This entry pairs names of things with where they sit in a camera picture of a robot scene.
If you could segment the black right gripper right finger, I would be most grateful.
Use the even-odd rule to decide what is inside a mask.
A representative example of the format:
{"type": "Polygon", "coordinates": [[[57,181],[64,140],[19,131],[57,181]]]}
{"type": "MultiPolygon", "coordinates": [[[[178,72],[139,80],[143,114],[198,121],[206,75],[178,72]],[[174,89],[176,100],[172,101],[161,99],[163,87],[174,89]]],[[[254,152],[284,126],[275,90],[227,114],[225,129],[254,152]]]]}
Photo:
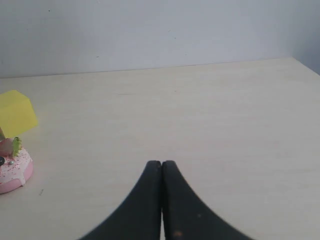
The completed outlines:
{"type": "Polygon", "coordinates": [[[215,214],[192,190],[177,164],[162,163],[164,235],[167,240],[250,240],[215,214]]]}

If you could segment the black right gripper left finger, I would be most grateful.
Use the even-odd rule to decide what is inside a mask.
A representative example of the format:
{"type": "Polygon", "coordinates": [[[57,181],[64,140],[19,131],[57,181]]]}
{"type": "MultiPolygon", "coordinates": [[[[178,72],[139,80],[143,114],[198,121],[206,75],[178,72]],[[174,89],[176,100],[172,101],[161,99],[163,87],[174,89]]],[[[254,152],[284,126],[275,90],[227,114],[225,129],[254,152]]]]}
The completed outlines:
{"type": "Polygon", "coordinates": [[[150,160],[117,207],[83,240],[159,240],[162,219],[162,164],[150,160]]]}

